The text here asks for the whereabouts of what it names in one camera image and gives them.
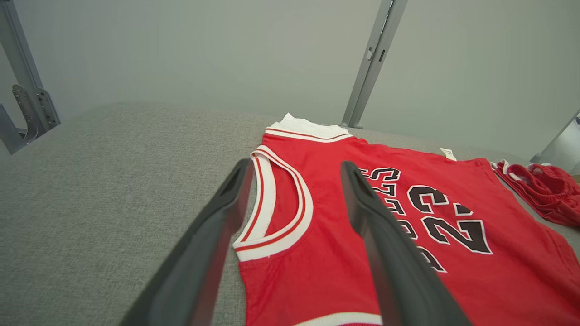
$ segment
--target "clothing tag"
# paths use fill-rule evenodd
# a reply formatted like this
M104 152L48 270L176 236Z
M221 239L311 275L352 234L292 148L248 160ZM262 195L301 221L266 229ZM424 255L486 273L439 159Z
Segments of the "clothing tag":
M439 147L439 148L441 148L441 151L443 152L443 154L445 154L445 156L448 159L453 160L453 161L457 161L457 159L455 158L455 156L453 156L453 151L452 150L448 150L447 148L442 148L442 147Z

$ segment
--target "red fabric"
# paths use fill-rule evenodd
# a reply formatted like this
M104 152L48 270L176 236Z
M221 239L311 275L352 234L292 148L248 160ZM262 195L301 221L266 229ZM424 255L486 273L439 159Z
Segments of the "red fabric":
M391 209L394 200L400 204L395 217L431 255L432 266L440 267L438 276L474 325L580 325L580 266L574 251L527 213L487 160L455 162L355 137L322 143L265 134L262 144L301 174L314 210L293 246L240 261L247 325L295 325L350 311L380 314L364 243L347 215L340 180L345 160L369 176L379 168L399 171L368 181L383 191L396 185L390 195L376 190L378 196L390 200ZM414 186L430 186L447 202L413 195L410 191L419 189ZM296 189L277 184L276 192L295 195ZM427 206L432 211L418 209L417 198L426 203L424 211ZM455 229L454 236L440 226L428 229L426 220L444 221ZM433 236L438 232L443 238ZM476 236L484 240L477 248Z
M580 226L580 186L566 171L553 165L526 167L501 161L495 172L546 220Z

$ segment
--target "metal bracket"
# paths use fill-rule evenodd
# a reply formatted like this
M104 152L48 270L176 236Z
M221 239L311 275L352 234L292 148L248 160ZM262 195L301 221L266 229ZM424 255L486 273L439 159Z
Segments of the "metal bracket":
M60 119L56 114L55 107L52 105L50 94L44 88L37 88L36 94L46 121L48 122L48 129L52 130L54 127L60 125Z
M48 94L46 90L42 89L42 81L34 64L13 0L0 0L0 42L18 84L28 90L30 95ZM30 103L33 112L36 113L38 136L40 136L58 125L60 120L50 97L47 96L44 99L43 96L38 96L37 99L30 99Z
M30 101L30 97L28 96L28 93L26 93L26 90L20 85L14 85L12 86L12 94L14 94L14 98L20 107L20 111L22 111L24 119L26 120L27 130L24 142L30 144L37 137L44 134L44 130L39 127L38 117L34 112L32 102Z

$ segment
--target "armhole trim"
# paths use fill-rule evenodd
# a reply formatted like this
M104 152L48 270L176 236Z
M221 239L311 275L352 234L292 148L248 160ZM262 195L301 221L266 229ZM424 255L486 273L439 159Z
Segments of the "armhole trim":
M235 243L255 240L265 236L276 204L276 181L270 161L259 154L252 154L251 158L254 164L254 171L256 171L258 193L252 215Z
M254 152L252 152L252 156L252 159L254 159L254 157L256 158L254 161L254 167L258 168L256 178L260 178L260 180L258 180L259 198L256 198L257 204L254 206L254 212L246 224L244 231L232 245L238 258L242 262L268 257L275 253L290 249L293 244L298 242L310 226L314 211L310 191L306 186L306 182L302 178L302 175L296 169L264 145L259 146ZM264 234L270 224L276 199L275 189L269 187L275 187L276 184L273 181L274 178L273 173L271 173L271 167L269 170L270 174L264 172L265 169L262 165L263 161L268 161L269 163L273 162L288 171L294 180L296 191L298 193L298 211L295 217L285 227L268 236L264 236ZM272 197L270 197L270 199L267 200L266 194L273 194L274 199L272 200Z

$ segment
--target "metal frame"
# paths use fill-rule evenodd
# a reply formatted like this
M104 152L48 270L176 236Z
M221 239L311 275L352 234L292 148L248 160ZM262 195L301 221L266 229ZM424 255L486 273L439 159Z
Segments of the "metal frame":
M353 91L350 94L349 103L340 124L341 126L363 128L360 124L360 119L371 95L372 88L375 86L383 62L385 62L387 52L393 42L395 32L407 6L407 1L381 1L361 66L358 69Z
M26 142L20 136L20 133L14 123L4 110L4 106L0 103L0 140L4 142L6 149L10 155L19 151L22 147L26 146Z
M564 130L566 130L566 128L568 128L568 126L579 115L580 115L580 110L576 111L576 114L574 114L574 116L570 119L570 121L568 121L568 123L564 125L564 127L562 128L562 130L560 130L560 132L558 133L558 135L556 135L556 137L554 137L554 139L552 139L552 141L546 146L546 148L541 153L535 154L534 157L532 157L530 159L530 162L532 162L532 163L539 163L542 160L542 157L544 156L544 154L546 154L546 151L548 151L548 149L550 149L554 145L554 143L556 142L556 140L558 139L558 137L560 137L560 135L564 132Z
M48 92L43 89L12 0L0 0L0 42L16 80L31 95L29 99L39 122L38 136L41 136L60 124L60 120Z

